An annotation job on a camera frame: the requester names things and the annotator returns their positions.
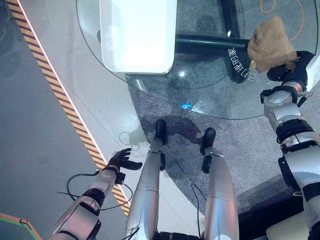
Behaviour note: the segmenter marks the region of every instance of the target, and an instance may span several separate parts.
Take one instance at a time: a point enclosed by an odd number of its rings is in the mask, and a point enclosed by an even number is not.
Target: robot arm
[[[94,240],[100,227],[99,214],[105,197],[114,184],[122,184],[125,174],[120,167],[138,170],[142,163],[128,161],[131,148],[118,151],[79,198],[65,211],[56,223],[53,235],[47,240]]]
[[[269,79],[283,83],[263,91],[261,103],[283,153],[278,161],[283,178],[289,187],[303,193],[311,237],[320,229],[320,135],[301,115],[299,107],[319,81],[320,56],[310,52],[298,52],[298,56],[294,72],[283,67],[268,72]]]

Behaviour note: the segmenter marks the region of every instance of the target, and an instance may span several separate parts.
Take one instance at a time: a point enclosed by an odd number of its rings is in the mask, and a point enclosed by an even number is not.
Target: brown paper bag
[[[255,30],[247,48],[251,65],[261,73],[286,64],[291,70],[298,61],[294,46],[289,42],[284,23],[278,16],[263,21]]]

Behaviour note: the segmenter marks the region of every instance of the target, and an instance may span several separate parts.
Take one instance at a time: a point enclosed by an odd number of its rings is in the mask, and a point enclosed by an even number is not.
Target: yellow and black hazard tape
[[[6,2],[12,12],[16,23],[20,27],[22,35],[27,42],[34,58],[36,59],[36,62],[40,66],[46,80],[52,88],[54,95],[58,99],[60,105],[71,121],[84,146],[91,155],[92,160],[98,168],[103,169],[106,166],[103,155],[100,153],[100,150],[94,142],[92,135],[90,134],[88,128],[80,117],[79,112],[72,103],[68,93],[66,92],[57,73],[50,63],[44,49],[40,44],[39,39],[37,38],[35,31],[33,30],[28,20],[28,17],[25,14],[25,11],[21,6],[21,3],[18,0],[6,0]],[[125,197],[120,185],[114,185],[112,192],[119,204],[124,204],[127,201],[127,198]],[[127,216],[129,214],[130,204],[125,203],[120,207],[123,210],[124,214]]]

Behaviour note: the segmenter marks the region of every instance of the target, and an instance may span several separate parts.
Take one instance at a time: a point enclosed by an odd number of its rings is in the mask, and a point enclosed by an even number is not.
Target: glass table
[[[99,0],[77,0],[76,7],[83,37],[104,66]],[[282,18],[297,51],[316,53],[314,0],[178,0],[172,69],[162,75],[113,74],[141,91],[200,114],[234,120],[261,116],[260,93],[280,83],[268,80],[265,72],[248,70],[247,46],[255,27],[274,15]]]

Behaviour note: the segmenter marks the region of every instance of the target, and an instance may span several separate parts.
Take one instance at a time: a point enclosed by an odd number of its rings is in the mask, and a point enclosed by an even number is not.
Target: white object
[[[268,240],[303,240],[309,236],[305,212],[289,217],[266,230]]]
[[[174,62],[177,0],[100,0],[101,50],[112,72],[165,74]]]
[[[310,92],[320,79],[320,55],[314,56],[305,68],[308,82],[306,91]]]

